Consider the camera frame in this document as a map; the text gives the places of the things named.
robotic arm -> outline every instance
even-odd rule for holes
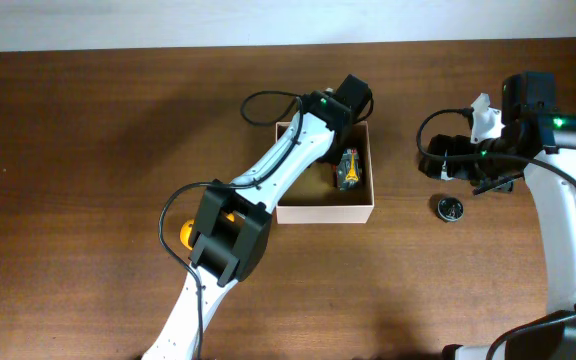
[[[315,91],[299,97],[299,112],[290,126],[253,167],[230,184],[215,180],[208,187],[195,220],[185,225],[188,238],[182,238],[191,249],[191,266],[202,288],[197,289],[188,274],[161,334],[142,359],[192,358],[225,295],[261,260],[279,199],[313,162],[339,163],[350,129],[371,99],[368,85],[352,75],[334,93]]]
[[[472,135],[435,136],[428,146],[434,156],[423,159],[419,169],[432,178],[483,184],[474,194],[525,178],[541,227],[549,315],[504,334],[492,349],[450,346],[444,356],[457,360],[576,359],[576,115],[557,109],[552,74],[512,76],[503,84],[503,113],[489,105],[488,96],[482,94],[470,109],[448,111],[468,117]],[[472,154],[478,156],[448,161],[450,156],[459,160]],[[536,161],[526,164],[518,157]]]

open box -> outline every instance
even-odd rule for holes
[[[286,131],[289,122],[275,127],[275,141]],[[341,191],[335,186],[335,172],[330,164],[313,163],[286,191],[277,204],[279,224],[339,224],[368,221],[375,207],[370,162],[368,123],[352,127],[347,146],[357,148],[362,167],[361,183],[355,189]]]

wood grain tabletop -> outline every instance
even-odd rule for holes
[[[376,206],[365,225],[273,225],[252,276],[206,331],[208,359],[424,359],[488,344],[545,314],[534,203],[471,195],[417,170],[431,112],[501,82],[553,72],[576,113],[576,39],[0,53],[0,359],[134,359],[162,329],[186,277],[157,241],[168,196],[229,181],[273,144],[239,116],[263,89],[309,93],[353,73],[372,88]],[[270,119],[284,102],[253,104]],[[462,118],[429,125],[467,134]],[[201,191],[169,212],[178,239]],[[429,204],[462,200],[445,224]],[[175,250],[188,253],[174,241]]]

yellow object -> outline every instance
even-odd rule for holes
[[[348,175],[346,175],[346,181],[359,181],[359,176],[357,176],[357,172],[355,171],[355,154],[350,154],[350,171],[348,171]]]
[[[226,215],[226,219],[235,222],[235,214],[230,213]],[[181,232],[179,233],[179,239],[181,239],[181,243],[184,244],[188,250],[192,250],[192,246],[190,246],[190,233],[192,232],[192,226],[195,224],[195,219],[190,219],[186,221],[184,226],[181,227]]]

green led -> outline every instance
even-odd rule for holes
[[[555,127],[560,128],[564,125],[564,119],[554,118],[552,119],[552,123],[555,124]]]

